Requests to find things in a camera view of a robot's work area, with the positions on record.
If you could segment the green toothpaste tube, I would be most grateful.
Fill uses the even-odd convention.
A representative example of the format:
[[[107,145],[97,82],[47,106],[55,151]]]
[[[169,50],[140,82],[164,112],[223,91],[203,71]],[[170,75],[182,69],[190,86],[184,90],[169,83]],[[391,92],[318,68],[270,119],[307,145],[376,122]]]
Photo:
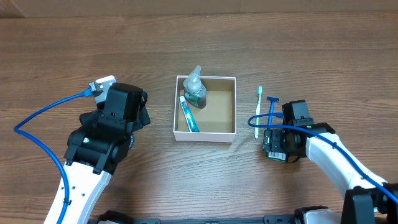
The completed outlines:
[[[196,124],[196,121],[192,115],[190,108],[187,105],[187,101],[184,96],[179,97],[180,105],[182,107],[183,115],[185,117],[185,121],[187,122],[188,130],[190,132],[199,133],[200,130]]]

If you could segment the clear soap bottle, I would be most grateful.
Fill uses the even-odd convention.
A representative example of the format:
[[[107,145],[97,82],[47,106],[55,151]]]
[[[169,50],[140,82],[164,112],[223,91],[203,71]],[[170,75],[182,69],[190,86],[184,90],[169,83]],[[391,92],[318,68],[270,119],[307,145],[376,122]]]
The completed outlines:
[[[201,65],[197,65],[183,81],[184,97],[196,108],[206,106],[206,87],[201,82]]]

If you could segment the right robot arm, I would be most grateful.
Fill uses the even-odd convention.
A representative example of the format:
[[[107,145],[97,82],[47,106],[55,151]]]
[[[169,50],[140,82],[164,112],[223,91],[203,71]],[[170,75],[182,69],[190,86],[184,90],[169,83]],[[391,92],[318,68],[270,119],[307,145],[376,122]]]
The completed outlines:
[[[377,212],[386,223],[397,223],[397,184],[390,184],[367,169],[344,146],[327,123],[315,123],[304,100],[291,101],[282,112],[270,110],[262,148],[268,159],[316,164],[344,199],[340,213],[326,206],[298,208],[290,223],[377,223]]]

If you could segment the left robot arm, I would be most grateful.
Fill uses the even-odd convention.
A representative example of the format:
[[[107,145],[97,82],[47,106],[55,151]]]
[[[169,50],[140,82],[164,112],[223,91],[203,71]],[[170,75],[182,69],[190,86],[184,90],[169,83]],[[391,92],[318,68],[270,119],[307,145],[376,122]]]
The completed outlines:
[[[134,145],[134,132],[150,123],[147,93],[113,83],[97,109],[80,115],[81,126],[68,137],[60,182],[46,223],[87,223],[118,164]]]

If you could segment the green white toothbrush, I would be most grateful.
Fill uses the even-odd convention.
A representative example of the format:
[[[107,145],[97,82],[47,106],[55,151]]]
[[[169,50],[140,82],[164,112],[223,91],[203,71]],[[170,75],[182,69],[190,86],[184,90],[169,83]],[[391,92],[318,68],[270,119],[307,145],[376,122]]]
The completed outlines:
[[[257,96],[258,96],[258,101],[256,105],[256,115],[260,115],[261,111],[261,96],[262,96],[262,86],[259,85],[256,90]],[[259,137],[259,128],[254,128],[254,138],[258,139]]]

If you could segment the white green sachet packet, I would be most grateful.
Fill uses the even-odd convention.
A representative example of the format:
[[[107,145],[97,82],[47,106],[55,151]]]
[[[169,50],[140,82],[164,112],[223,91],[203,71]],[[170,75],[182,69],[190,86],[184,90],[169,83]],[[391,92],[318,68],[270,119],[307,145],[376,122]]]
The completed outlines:
[[[286,154],[283,152],[272,152],[269,151],[267,153],[267,158],[275,161],[285,162],[287,157]]]

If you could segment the blue disposable razor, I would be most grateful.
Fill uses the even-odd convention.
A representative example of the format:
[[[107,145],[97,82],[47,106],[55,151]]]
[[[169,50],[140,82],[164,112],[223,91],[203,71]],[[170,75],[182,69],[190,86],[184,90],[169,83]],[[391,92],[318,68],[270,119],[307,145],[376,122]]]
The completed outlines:
[[[273,121],[273,114],[274,114],[274,108],[275,108],[275,104],[277,102],[279,102],[279,99],[273,96],[268,96],[267,100],[270,101],[270,108],[269,108],[269,116],[268,116],[268,121],[267,121],[267,125],[270,126],[272,124]]]

